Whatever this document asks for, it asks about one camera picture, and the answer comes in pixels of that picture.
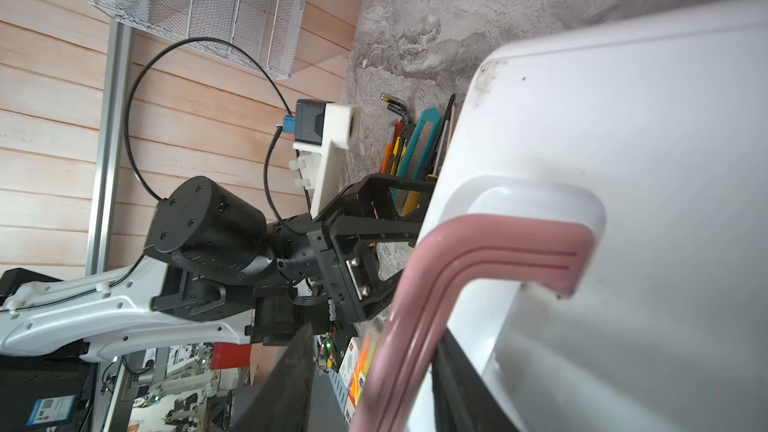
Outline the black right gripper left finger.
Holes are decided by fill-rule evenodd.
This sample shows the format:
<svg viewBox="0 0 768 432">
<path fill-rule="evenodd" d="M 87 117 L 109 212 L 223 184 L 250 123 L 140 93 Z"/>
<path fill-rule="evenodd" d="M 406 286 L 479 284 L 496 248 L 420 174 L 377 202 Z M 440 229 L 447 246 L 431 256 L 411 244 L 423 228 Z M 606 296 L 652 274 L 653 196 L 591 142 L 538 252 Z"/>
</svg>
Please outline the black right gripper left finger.
<svg viewBox="0 0 768 432">
<path fill-rule="evenodd" d="M 315 377 L 314 335 L 303 326 L 266 383 L 233 392 L 231 431 L 306 431 Z"/>
</svg>

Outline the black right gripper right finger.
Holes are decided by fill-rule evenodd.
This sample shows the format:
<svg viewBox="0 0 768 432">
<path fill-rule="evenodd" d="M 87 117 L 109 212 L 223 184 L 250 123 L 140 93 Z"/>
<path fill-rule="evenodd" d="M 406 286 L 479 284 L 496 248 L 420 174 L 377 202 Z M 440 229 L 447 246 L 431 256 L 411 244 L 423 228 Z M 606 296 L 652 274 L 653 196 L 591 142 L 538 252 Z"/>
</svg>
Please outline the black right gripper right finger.
<svg viewBox="0 0 768 432">
<path fill-rule="evenodd" d="M 519 431 L 450 331 L 433 357 L 432 382 L 437 431 Z"/>
</svg>

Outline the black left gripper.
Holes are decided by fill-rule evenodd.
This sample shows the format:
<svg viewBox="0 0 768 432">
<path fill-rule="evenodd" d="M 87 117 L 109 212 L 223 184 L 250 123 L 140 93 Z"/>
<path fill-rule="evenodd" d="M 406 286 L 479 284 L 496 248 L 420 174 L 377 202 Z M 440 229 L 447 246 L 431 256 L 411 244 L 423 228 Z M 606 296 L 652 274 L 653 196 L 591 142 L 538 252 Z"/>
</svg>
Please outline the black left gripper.
<svg viewBox="0 0 768 432">
<path fill-rule="evenodd" d="M 405 216 L 397 212 L 396 189 L 418 193 L 416 208 Z M 400 275 L 379 277 L 376 245 L 414 246 L 434 189 L 433 181 L 371 174 L 340 192 L 313 221 L 307 238 L 345 321 L 368 321 L 391 303 Z"/>
</svg>

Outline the white toolbox lid pink handle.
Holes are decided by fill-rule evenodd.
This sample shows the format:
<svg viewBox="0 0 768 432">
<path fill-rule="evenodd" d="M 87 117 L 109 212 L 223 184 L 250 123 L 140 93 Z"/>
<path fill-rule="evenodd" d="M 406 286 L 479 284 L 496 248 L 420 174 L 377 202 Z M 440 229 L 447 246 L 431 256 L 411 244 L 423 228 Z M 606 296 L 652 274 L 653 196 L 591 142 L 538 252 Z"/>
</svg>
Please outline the white toolbox lid pink handle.
<svg viewBox="0 0 768 432">
<path fill-rule="evenodd" d="M 766 429 L 767 0 L 482 62 L 353 430 L 436 430 L 446 331 L 519 431 Z"/>
</svg>

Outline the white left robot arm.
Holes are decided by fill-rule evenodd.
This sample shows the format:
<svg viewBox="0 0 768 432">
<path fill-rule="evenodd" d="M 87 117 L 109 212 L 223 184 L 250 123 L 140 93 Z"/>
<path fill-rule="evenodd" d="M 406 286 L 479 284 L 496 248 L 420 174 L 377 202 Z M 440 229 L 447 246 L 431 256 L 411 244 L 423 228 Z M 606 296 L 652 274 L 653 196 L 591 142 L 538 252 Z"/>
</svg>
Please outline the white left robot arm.
<svg viewBox="0 0 768 432">
<path fill-rule="evenodd" d="M 198 176 L 161 200 L 129 267 L 62 281 L 1 278 L 1 352 L 101 362 L 195 342 L 284 346 L 301 329 L 344 347 L 392 301 L 377 248 L 414 245 L 435 185 L 373 174 L 318 214 L 270 222 Z"/>
</svg>

